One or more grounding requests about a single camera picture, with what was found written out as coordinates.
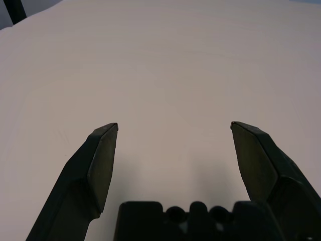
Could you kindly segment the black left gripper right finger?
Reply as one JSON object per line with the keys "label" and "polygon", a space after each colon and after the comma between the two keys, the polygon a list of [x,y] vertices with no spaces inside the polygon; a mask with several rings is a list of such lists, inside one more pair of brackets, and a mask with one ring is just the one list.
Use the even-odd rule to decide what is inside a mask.
{"label": "black left gripper right finger", "polygon": [[295,162],[258,127],[230,129],[250,200],[270,208],[286,240],[320,240],[320,196]]}

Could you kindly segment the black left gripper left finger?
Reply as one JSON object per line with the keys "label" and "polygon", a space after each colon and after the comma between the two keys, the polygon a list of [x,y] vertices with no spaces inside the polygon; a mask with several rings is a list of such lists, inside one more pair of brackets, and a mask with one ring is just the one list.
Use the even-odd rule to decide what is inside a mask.
{"label": "black left gripper left finger", "polygon": [[95,129],[65,164],[27,240],[84,240],[104,211],[118,124]]}

